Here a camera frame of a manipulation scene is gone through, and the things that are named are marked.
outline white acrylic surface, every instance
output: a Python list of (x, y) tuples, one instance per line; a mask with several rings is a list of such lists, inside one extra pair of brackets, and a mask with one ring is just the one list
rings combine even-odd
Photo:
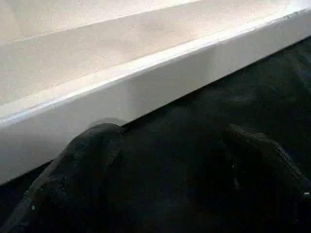
[(132, 121), (311, 35), (311, 11), (291, 15), (311, 1), (225, 2), (11, 33), (0, 47), (0, 183), (55, 158), (90, 124)]
[[(133, 13), (135, 2), (140, 3), (137, 11), (149, 11), (109, 20)], [(0, 104), (267, 17), (283, 10), (287, 0), (202, 0), (150, 11), (152, 2), (158, 7), (165, 4), (163, 0), (7, 1), (14, 28), (20, 28), (15, 34), (32, 37), (0, 45)]]

